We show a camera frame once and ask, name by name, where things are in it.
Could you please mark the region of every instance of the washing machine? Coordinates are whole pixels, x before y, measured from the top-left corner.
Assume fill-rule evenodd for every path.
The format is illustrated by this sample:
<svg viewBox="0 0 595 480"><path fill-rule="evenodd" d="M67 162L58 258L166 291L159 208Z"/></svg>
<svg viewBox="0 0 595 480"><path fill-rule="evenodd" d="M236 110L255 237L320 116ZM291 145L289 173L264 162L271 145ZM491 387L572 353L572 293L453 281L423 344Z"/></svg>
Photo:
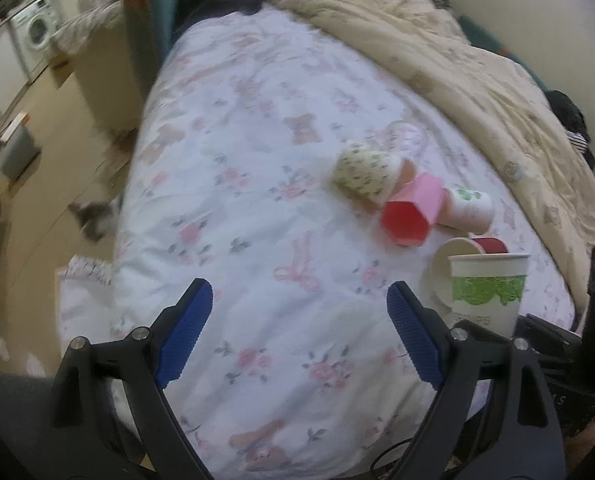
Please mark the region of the washing machine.
<svg viewBox="0 0 595 480"><path fill-rule="evenodd" d="M47 67L50 37L59 26L59 17L51 0L32 0L10 12L10 26L20 59L33 82Z"/></svg>

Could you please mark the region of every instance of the striped cloth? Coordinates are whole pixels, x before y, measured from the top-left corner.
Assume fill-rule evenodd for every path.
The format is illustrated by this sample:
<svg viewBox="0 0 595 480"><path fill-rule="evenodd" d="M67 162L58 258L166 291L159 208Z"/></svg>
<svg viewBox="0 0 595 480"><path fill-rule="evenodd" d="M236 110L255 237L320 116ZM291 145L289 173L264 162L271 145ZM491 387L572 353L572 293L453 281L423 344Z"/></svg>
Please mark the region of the striped cloth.
<svg viewBox="0 0 595 480"><path fill-rule="evenodd" d="M566 136L569 138L571 144L578 152L580 152L582 155L586 153L587 149L589 148L589 142L582 134L575 134L567 130Z"/></svg>

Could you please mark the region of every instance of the blue gripper pad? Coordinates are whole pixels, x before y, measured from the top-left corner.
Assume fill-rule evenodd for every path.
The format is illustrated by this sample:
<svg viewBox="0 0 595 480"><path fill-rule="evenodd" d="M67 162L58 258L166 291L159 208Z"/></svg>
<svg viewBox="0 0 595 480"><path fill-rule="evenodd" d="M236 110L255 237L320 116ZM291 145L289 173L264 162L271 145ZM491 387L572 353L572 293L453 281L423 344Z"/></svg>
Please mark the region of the blue gripper pad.
<svg viewBox="0 0 595 480"><path fill-rule="evenodd" d="M209 282L202 282L160 348L156 381L162 389L170 381L180 377L200 332L209 319L213 307L213 288Z"/></svg>
<svg viewBox="0 0 595 480"><path fill-rule="evenodd" d="M420 379L439 390L444 382L444 375L439 368L440 352L415 312L423 313L423 306L404 282L397 282L388 289L386 309Z"/></svg>

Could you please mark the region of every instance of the beige comforter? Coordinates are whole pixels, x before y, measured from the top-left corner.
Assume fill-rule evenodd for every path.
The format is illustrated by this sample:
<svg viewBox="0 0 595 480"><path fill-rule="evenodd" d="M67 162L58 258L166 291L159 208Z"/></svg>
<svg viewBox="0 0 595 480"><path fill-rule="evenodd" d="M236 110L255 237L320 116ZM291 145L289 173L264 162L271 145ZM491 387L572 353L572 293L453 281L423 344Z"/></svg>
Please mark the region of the beige comforter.
<svg viewBox="0 0 595 480"><path fill-rule="evenodd" d="M526 70L472 47L429 0L268 1L395 73L460 127L504 177L585 308L595 178Z"/></svg>

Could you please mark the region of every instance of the screw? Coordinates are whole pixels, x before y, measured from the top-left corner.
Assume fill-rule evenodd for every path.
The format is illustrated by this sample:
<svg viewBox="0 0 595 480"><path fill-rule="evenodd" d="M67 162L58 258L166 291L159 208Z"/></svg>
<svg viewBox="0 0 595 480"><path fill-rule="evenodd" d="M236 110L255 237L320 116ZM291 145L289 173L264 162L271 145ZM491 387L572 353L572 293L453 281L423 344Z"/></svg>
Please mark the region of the screw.
<svg viewBox="0 0 595 480"><path fill-rule="evenodd" d="M451 330L451 337L456 341L466 341L468 338L468 332L463 328L454 328Z"/></svg>
<svg viewBox="0 0 595 480"><path fill-rule="evenodd" d="M86 344L86 338L85 337L82 337L81 335L79 335L78 337L76 337L75 339L73 339L73 341L70 343L69 346L71 346L71 348L73 350L79 350L85 344Z"/></svg>
<svg viewBox="0 0 595 480"><path fill-rule="evenodd" d="M131 332L131 337L136 341L142 341L148 337L148 328L145 326L139 326Z"/></svg>
<svg viewBox="0 0 595 480"><path fill-rule="evenodd" d="M528 350L529 349L529 342L526 339L522 339L518 337L516 340L513 341L515 348L518 350Z"/></svg>

